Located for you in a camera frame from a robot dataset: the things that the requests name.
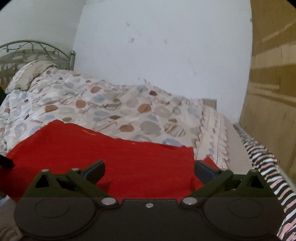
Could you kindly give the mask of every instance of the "red garment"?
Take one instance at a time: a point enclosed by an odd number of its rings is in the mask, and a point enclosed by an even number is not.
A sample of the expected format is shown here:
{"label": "red garment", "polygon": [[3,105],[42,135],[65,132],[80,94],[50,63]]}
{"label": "red garment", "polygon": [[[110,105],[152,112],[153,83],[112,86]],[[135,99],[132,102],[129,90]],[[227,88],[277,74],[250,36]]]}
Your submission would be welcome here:
{"label": "red garment", "polygon": [[15,167],[0,172],[0,190],[14,200],[42,169],[63,174],[98,160],[105,162],[106,173],[97,186],[118,199],[179,199],[203,186],[194,175],[192,148],[114,139],[59,120],[17,144],[7,157]]}

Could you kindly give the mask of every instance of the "striped fabric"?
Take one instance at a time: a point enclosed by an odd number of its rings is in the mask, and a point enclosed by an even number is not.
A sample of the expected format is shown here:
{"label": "striped fabric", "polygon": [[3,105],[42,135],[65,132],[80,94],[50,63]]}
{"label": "striped fabric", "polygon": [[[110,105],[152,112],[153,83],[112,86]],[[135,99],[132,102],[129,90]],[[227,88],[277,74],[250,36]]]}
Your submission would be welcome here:
{"label": "striped fabric", "polygon": [[296,240],[296,194],[278,172],[277,160],[273,154],[250,137],[240,126],[234,125],[234,128],[247,149],[253,168],[262,174],[284,209],[285,219],[277,234],[278,237],[283,241]]}

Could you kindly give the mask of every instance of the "headboard post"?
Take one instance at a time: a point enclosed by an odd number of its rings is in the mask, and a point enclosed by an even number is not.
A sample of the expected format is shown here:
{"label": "headboard post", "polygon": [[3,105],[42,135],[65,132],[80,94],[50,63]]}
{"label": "headboard post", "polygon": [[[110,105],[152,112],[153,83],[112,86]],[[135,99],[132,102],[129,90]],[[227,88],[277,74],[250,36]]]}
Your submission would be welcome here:
{"label": "headboard post", "polygon": [[75,55],[76,55],[76,52],[74,50],[72,50],[70,52],[70,65],[69,65],[70,70],[74,70]]}

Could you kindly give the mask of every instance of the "polka dot bedding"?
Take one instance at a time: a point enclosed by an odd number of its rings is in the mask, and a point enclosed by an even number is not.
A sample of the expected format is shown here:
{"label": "polka dot bedding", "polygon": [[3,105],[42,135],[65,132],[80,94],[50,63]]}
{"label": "polka dot bedding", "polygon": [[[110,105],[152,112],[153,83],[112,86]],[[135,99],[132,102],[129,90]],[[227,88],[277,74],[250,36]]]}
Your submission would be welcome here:
{"label": "polka dot bedding", "polygon": [[[21,68],[15,80],[26,70]],[[36,77],[26,91],[13,86],[0,107],[2,155],[58,119],[114,138],[193,147],[195,159],[208,156],[227,168],[224,117],[202,100],[172,95],[147,82],[112,85],[55,67]]]}
{"label": "polka dot bedding", "polygon": [[296,240],[296,194],[279,173],[277,160],[273,154],[250,137],[240,126],[234,125],[234,127],[247,149],[253,168],[262,174],[284,209],[285,219],[278,237],[283,241]]}

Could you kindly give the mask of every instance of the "headboard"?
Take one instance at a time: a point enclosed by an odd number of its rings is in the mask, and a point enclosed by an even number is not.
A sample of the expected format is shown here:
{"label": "headboard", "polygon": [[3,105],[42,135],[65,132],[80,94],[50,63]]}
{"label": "headboard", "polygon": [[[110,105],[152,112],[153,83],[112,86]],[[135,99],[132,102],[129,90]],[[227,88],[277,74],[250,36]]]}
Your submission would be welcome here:
{"label": "headboard", "polygon": [[53,62],[59,69],[73,70],[75,51],[70,55],[59,48],[35,40],[18,40],[0,46],[0,87],[6,89],[15,73],[34,60]]}

